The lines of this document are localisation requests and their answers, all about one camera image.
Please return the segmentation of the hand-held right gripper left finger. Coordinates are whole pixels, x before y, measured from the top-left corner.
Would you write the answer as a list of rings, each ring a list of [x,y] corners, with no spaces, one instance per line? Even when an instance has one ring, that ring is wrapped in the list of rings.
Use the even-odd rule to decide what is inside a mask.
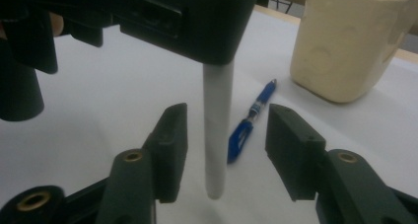
[[[156,199],[175,202],[188,149],[186,103],[165,109],[144,147],[152,156]]]

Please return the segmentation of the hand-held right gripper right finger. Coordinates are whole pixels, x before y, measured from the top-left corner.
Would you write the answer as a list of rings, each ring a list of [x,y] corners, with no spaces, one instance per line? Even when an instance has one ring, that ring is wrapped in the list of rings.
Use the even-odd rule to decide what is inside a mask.
[[[265,151],[293,201],[314,200],[325,143],[292,109],[269,106]]]

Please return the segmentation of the blue pen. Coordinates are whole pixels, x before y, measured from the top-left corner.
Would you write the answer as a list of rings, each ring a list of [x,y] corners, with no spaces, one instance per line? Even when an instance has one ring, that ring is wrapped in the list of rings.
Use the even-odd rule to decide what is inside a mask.
[[[273,95],[277,87],[277,80],[273,79],[263,88],[254,103],[249,108],[246,117],[237,125],[229,138],[227,163],[232,164],[240,157],[246,141],[251,135],[253,124],[262,109]]]

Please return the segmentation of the long white pen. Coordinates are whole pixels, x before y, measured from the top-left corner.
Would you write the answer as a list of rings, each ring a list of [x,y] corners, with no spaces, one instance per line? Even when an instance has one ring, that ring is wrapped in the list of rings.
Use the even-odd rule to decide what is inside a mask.
[[[203,66],[205,186],[212,199],[224,192],[233,77],[234,62]]]

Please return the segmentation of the cream square pen holder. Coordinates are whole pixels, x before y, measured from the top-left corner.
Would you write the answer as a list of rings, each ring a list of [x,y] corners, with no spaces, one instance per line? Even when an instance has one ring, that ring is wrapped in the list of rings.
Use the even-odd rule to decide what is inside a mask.
[[[294,82],[350,103],[381,79],[418,21],[418,0],[306,0],[290,66]]]

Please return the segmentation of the white table board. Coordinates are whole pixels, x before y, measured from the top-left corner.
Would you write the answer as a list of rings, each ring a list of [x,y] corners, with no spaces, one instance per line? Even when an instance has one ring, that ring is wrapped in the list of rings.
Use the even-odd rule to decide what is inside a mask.
[[[397,58],[379,83],[350,104],[333,104],[295,84],[289,65],[298,25],[253,11],[237,54],[231,120],[240,121],[267,82],[272,102],[296,111],[331,149],[363,156],[391,187],[418,197],[418,64]],[[0,207],[31,187],[66,193],[109,173],[120,152],[140,147],[163,111],[188,108],[188,152],[180,193],[157,208],[158,224],[318,224],[311,201],[293,201],[269,161],[261,115],[227,171],[225,191],[205,190],[202,67],[116,28],[93,47],[56,42],[59,70],[39,74],[43,112],[0,120]]]

